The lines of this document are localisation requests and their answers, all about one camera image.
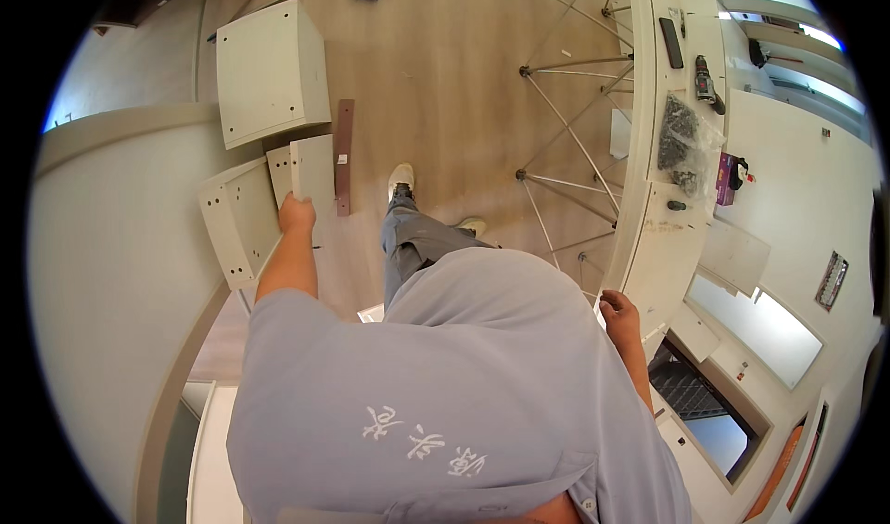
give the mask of beige sneaker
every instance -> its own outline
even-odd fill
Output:
[[[479,217],[467,217],[455,225],[455,229],[469,229],[476,234],[476,240],[479,240],[485,234],[488,225]]]
[[[393,194],[395,194],[395,186],[399,184],[407,184],[407,187],[410,188],[411,194],[414,194],[414,169],[407,162],[403,162],[399,166],[395,168],[393,174],[390,175],[389,179],[389,197],[387,202],[391,202],[393,200]]]

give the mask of cordless drill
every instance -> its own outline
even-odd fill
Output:
[[[707,62],[702,55],[695,58],[695,98],[706,101],[718,115],[726,114],[726,105],[714,91],[714,80],[711,80],[711,73],[707,71]]]

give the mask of gray shirt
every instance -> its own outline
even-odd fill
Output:
[[[298,290],[254,307],[229,464],[254,521],[288,507],[385,522],[522,515],[568,491],[585,522],[690,522],[673,454],[578,286],[468,248],[381,324]]]

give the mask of plastic bag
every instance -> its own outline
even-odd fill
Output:
[[[661,171],[671,175],[686,196],[704,198],[714,188],[715,162],[726,138],[719,129],[669,92],[659,137]]]

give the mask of metal folding frame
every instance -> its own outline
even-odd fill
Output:
[[[594,236],[593,238],[589,238],[587,240],[582,240],[581,242],[573,243],[568,246],[562,246],[560,248],[554,249],[553,243],[550,240],[550,234],[547,232],[547,227],[544,225],[544,220],[541,217],[541,213],[540,213],[540,210],[538,209],[538,205],[535,203],[535,198],[531,195],[531,190],[528,188],[528,182],[534,182],[536,185],[543,187],[544,189],[550,191],[551,193],[553,193],[557,196],[561,196],[561,197],[573,202],[573,204],[575,204],[587,211],[594,213],[597,217],[600,217],[604,220],[609,221],[609,223],[611,223],[611,225],[612,225],[612,228],[615,229],[615,227],[617,225],[617,215],[618,215],[618,211],[619,211],[619,207],[618,207],[616,198],[621,197],[621,196],[619,194],[615,194],[612,192],[612,190],[609,186],[609,183],[606,181],[605,177],[603,176],[603,172],[605,170],[608,170],[608,168],[611,168],[612,166],[617,164],[617,162],[613,162],[608,167],[606,167],[606,169],[601,171],[600,168],[594,162],[594,160],[591,158],[590,153],[587,152],[586,148],[584,147],[584,144],[581,143],[581,140],[579,139],[578,135],[575,133],[575,130],[572,128],[572,125],[578,118],[580,118],[582,115],[584,115],[584,113],[587,111],[587,109],[592,107],[597,102],[597,100],[599,98],[604,97],[604,96],[609,101],[611,101],[611,103],[613,105],[615,105],[615,107],[617,107],[617,109],[621,112],[621,114],[623,116],[625,116],[625,118],[628,118],[628,115],[626,113],[624,113],[624,109],[621,109],[620,107],[618,107],[617,103],[615,103],[614,99],[612,99],[609,95],[611,93],[633,93],[633,89],[618,88],[616,86],[622,82],[628,82],[631,85],[633,85],[634,79],[629,77],[629,73],[631,73],[634,69],[634,55],[633,55],[633,53],[631,53],[630,55],[628,55],[626,57],[586,58],[583,60],[573,60],[570,62],[563,62],[563,63],[559,63],[559,64],[549,64],[549,65],[532,67],[530,65],[531,59],[533,59],[535,57],[535,55],[538,54],[539,50],[544,46],[544,43],[547,42],[547,39],[550,38],[550,35],[562,22],[562,18],[565,18],[565,15],[570,10],[574,10],[575,12],[577,12],[584,18],[587,18],[588,20],[594,22],[599,27],[606,29],[607,32],[611,33],[618,40],[628,44],[630,47],[633,47],[633,43],[624,39],[614,29],[608,27],[601,20],[592,17],[591,15],[587,14],[580,8],[576,7],[575,3],[578,0],[572,0],[571,2],[566,2],[565,0],[556,0],[556,1],[560,2],[562,5],[566,6],[565,9],[562,10],[562,14],[560,15],[560,17],[557,18],[557,20],[553,23],[553,25],[550,27],[550,29],[547,31],[547,33],[544,35],[543,39],[541,39],[539,41],[539,43],[536,45],[536,47],[533,49],[533,51],[531,52],[531,55],[528,58],[528,62],[526,62],[525,65],[520,66],[519,74],[520,74],[520,76],[522,76],[523,78],[528,80],[531,83],[532,87],[535,88],[535,91],[537,91],[539,93],[539,95],[545,100],[545,102],[547,102],[547,104],[550,106],[550,109],[553,111],[553,114],[556,115],[556,117],[562,123],[562,129],[560,129],[556,133],[556,135],[554,135],[553,138],[549,142],[547,142],[546,145],[541,147],[538,152],[536,152],[534,155],[532,155],[531,159],[529,159],[528,162],[526,162],[525,165],[522,166],[522,168],[520,168],[519,170],[516,171],[515,176],[516,176],[516,179],[518,181],[520,181],[522,183],[522,185],[525,187],[525,191],[528,194],[528,199],[531,202],[531,206],[532,206],[532,208],[534,208],[535,214],[538,216],[538,222],[540,223],[541,231],[544,233],[544,238],[547,240],[547,246],[549,247],[548,253],[550,253],[553,256],[553,264],[556,265],[556,268],[560,269],[559,261],[556,260],[556,252],[557,251],[567,250],[569,248],[572,248],[572,247],[575,247],[578,245],[582,245],[584,243],[588,243],[588,242],[597,240],[599,238],[603,238],[605,236],[612,235],[612,234],[614,234],[615,231],[612,230],[604,235]],[[604,18],[612,18],[614,20],[614,12],[627,10],[630,8],[630,6],[620,6],[620,7],[616,7],[613,9],[609,9],[609,1],[610,0],[606,0],[606,4],[605,4],[605,6],[603,6],[603,9],[601,10],[601,14],[603,15]],[[583,66],[583,65],[587,65],[587,64],[603,64],[603,63],[612,63],[612,62],[627,62],[627,63],[615,75],[611,75],[608,73],[579,72],[579,71],[571,71],[571,70],[562,70],[561,69],[561,68],[570,68],[570,67],[574,67],[574,66]],[[532,74],[535,74],[535,73],[560,73],[560,74],[566,74],[566,75],[580,75],[580,76],[585,76],[585,77],[604,78],[604,79],[610,80],[610,82],[608,82],[606,85],[602,85],[600,87],[599,95],[595,96],[586,105],[586,107],[581,109],[581,111],[578,112],[578,114],[575,115],[570,121],[566,121],[565,117],[562,115],[562,113],[560,113],[559,109],[556,108],[556,106],[553,104],[553,102],[550,100],[550,98],[541,90],[540,86],[538,85],[537,82],[535,82],[534,78],[532,78]],[[584,154],[584,158],[590,164],[590,167],[594,170],[595,181],[602,184],[603,185],[602,188],[593,187],[590,185],[577,184],[575,182],[569,182],[566,180],[553,179],[550,177],[541,176],[539,174],[531,174],[527,171],[528,165],[531,164],[531,162],[534,162],[535,159],[539,158],[542,153],[547,151],[550,148],[550,146],[553,144],[553,142],[555,142],[562,136],[563,132],[569,132],[569,135],[572,136],[572,140],[578,146],[578,149],[580,149],[580,151]],[[603,212],[603,211],[595,208],[594,206],[588,204],[587,202],[582,201],[578,197],[575,197],[571,194],[568,194],[567,192],[562,191],[562,189],[560,189],[552,184],[565,185],[565,186],[569,186],[569,187],[584,189],[584,190],[591,191],[591,192],[597,192],[600,194],[606,194],[606,196],[609,197],[610,207],[611,207],[611,210],[613,211],[613,213]],[[579,266],[585,260],[586,260],[586,256],[585,256],[584,251],[582,251],[578,255]],[[587,294],[588,296],[595,296],[594,294],[588,293],[583,290],[582,290],[582,292],[584,292],[584,294]]]

